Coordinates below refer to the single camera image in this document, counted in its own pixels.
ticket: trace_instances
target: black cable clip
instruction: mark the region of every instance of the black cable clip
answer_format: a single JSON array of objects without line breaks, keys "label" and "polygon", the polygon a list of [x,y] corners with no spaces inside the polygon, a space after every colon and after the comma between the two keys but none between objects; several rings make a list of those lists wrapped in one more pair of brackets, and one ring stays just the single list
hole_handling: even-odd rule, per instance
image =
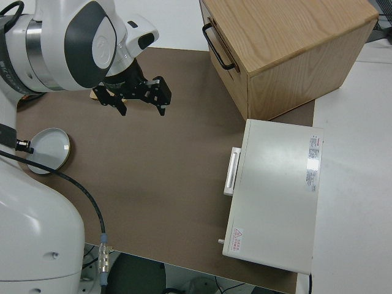
[{"label": "black cable clip", "polygon": [[28,140],[21,141],[21,140],[17,139],[17,145],[15,147],[15,150],[33,154],[34,148],[30,147],[30,144],[31,144],[31,142]]}]

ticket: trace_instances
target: black metal handle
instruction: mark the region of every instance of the black metal handle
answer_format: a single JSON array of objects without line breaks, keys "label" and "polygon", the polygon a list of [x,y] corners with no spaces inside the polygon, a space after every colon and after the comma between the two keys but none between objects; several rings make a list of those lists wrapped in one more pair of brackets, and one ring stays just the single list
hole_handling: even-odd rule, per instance
[{"label": "black metal handle", "polygon": [[235,68],[235,64],[231,63],[231,64],[225,64],[224,61],[222,60],[221,56],[219,55],[218,51],[216,51],[214,44],[212,43],[211,39],[208,37],[206,31],[209,28],[212,28],[213,25],[211,23],[207,23],[203,26],[203,35],[207,40],[208,45],[211,47],[212,51],[214,52],[216,59],[218,59],[220,66],[223,67],[223,69],[225,70],[229,70],[229,69],[233,69]]}]

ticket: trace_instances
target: wooden cabinet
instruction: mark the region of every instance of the wooden cabinet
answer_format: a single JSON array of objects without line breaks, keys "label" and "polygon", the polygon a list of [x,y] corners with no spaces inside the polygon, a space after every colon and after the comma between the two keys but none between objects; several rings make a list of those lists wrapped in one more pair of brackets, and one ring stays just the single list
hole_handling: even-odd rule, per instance
[{"label": "wooden cabinet", "polygon": [[211,60],[245,119],[269,120],[339,88],[378,17],[367,0],[200,6]]}]

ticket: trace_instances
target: black cable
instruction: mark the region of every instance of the black cable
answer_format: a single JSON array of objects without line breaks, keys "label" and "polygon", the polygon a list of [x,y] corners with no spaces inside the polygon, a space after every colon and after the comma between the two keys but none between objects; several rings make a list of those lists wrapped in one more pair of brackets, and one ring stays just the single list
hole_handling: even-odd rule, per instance
[{"label": "black cable", "polygon": [[166,288],[162,291],[161,294],[168,294],[168,293],[174,293],[174,294],[184,294],[184,291],[180,291],[175,288]]},{"label": "black cable", "polygon": [[89,251],[87,251],[87,253],[83,256],[83,258],[85,258],[87,255],[90,254],[90,252],[94,249],[94,245],[92,245],[91,249]]},{"label": "black cable", "polygon": [[222,292],[221,288],[219,287],[218,280],[216,279],[216,276],[214,276],[214,277],[215,277],[215,284],[216,284],[216,287],[218,287],[218,289],[219,289],[219,291],[220,291],[220,294],[222,294],[223,292]]},{"label": "black cable", "polygon": [[245,285],[245,283],[240,283],[238,285],[235,285],[235,286],[232,286],[230,288],[227,288],[227,289],[223,290],[222,294],[225,293],[227,290],[234,289],[234,288],[237,288],[237,287],[243,286],[243,285]]},{"label": "black cable", "polygon": [[16,155],[12,155],[9,154],[7,152],[4,152],[2,150],[0,150],[0,156],[4,156],[6,158],[21,162],[22,164],[28,164],[28,165],[32,165],[33,167],[37,167],[40,168],[41,170],[46,170],[47,172],[53,173],[56,176],[59,176],[60,178],[66,179],[67,181],[71,182],[72,184],[74,184],[75,186],[77,186],[86,196],[87,198],[90,200],[91,204],[93,205],[94,209],[96,210],[96,213],[98,215],[99,218],[99,224],[100,224],[100,229],[102,233],[105,233],[105,223],[104,223],[104,218],[102,217],[102,213],[100,212],[100,209],[98,207],[97,202],[95,201],[95,199],[91,196],[91,194],[87,191],[86,188],[84,188],[79,182],[77,182],[76,180],[74,180],[73,178],[71,178],[70,176],[67,176],[63,173],[61,173],[58,170],[54,170],[50,167],[46,167],[42,164],[38,164],[37,162],[33,162],[31,160],[27,160],[24,159],[22,157],[16,156]]},{"label": "black cable", "polygon": [[309,294],[312,294],[312,287],[313,287],[312,274],[310,274],[309,275]]},{"label": "black cable", "polygon": [[106,294],[106,285],[100,286],[100,294]]},{"label": "black cable", "polygon": [[22,15],[22,11],[25,7],[25,4],[22,1],[15,1],[8,5],[6,8],[4,8],[2,11],[0,11],[0,16],[4,16],[8,11],[13,9],[14,7],[19,6],[17,12],[12,16],[12,18],[4,25],[4,32],[8,32],[13,26],[15,26],[15,23],[17,23],[18,19]]},{"label": "black cable", "polygon": [[222,291],[221,287],[220,287],[219,284],[218,284],[218,280],[217,280],[216,276],[214,276],[214,277],[215,277],[216,287],[218,287],[218,289],[219,289],[219,291],[220,291],[220,294],[225,293],[227,290],[231,290],[231,289],[237,288],[237,287],[239,287],[239,286],[245,285],[245,283],[240,283],[240,284],[238,284],[238,285],[232,286],[232,287],[227,288],[227,289],[225,289],[225,290]]}]

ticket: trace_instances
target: warning triangle symbol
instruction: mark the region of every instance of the warning triangle symbol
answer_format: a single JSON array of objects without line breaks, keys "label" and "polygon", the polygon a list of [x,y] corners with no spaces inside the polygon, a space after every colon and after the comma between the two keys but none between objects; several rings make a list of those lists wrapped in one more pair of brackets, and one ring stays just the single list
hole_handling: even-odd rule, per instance
[{"label": "warning triangle symbol", "polygon": [[242,236],[243,234],[236,228],[234,232],[234,238],[238,238],[239,236]]}]

